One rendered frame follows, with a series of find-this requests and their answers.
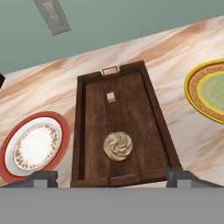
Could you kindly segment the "red rimmed white floral plate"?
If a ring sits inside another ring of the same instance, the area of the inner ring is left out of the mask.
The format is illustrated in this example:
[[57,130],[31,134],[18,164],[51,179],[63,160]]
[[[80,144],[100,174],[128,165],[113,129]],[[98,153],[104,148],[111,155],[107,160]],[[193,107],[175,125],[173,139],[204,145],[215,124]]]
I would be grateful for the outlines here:
[[68,186],[72,169],[74,117],[52,111],[27,117],[0,115],[0,186],[43,169]]

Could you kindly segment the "cream swirl cupcake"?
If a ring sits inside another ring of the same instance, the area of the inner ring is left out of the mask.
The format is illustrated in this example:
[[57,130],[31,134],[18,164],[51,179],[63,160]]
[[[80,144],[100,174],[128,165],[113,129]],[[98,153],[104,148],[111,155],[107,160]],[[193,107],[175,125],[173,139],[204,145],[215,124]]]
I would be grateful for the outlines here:
[[128,134],[121,131],[113,132],[106,136],[103,150],[108,158],[121,162],[133,151],[133,142]]

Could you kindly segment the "dark wooden tray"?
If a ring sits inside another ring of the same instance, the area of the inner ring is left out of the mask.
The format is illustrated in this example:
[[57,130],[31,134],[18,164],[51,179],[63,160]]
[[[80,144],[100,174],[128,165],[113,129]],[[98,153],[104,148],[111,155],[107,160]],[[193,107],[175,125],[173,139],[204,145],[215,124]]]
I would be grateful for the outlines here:
[[[107,93],[115,94],[109,103]],[[133,142],[129,157],[116,162],[103,151],[112,132],[122,131]],[[182,165],[145,64],[120,67],[77,78],[71,187],[121,187],[167,180]]]

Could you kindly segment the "yellow rimmed green plate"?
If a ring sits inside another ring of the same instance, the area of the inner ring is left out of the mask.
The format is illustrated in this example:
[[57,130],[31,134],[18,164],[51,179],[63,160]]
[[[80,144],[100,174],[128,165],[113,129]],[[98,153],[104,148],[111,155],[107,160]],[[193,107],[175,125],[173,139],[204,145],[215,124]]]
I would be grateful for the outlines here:
[[224,58],[196,66],[185,78],[185,96],[203,116],[224,123]]

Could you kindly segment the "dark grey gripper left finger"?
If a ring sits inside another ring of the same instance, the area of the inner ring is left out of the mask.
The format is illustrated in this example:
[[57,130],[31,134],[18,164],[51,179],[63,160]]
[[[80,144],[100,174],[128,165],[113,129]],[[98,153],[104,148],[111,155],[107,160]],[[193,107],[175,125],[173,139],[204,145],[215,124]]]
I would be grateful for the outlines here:
[[57,188],[57,171],[35,171],[24,180],[16,181],[6,185],[6,187],[17,188]]

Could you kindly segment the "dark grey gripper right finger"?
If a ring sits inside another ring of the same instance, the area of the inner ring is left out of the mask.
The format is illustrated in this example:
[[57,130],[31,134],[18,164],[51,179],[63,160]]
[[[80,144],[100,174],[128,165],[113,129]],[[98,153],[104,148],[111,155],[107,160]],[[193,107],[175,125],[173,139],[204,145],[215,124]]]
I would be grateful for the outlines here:
[[169,171],[167,173],[167,178],[166,186],[170,188],[221,188],[221,185],[198,178],[190,171]]

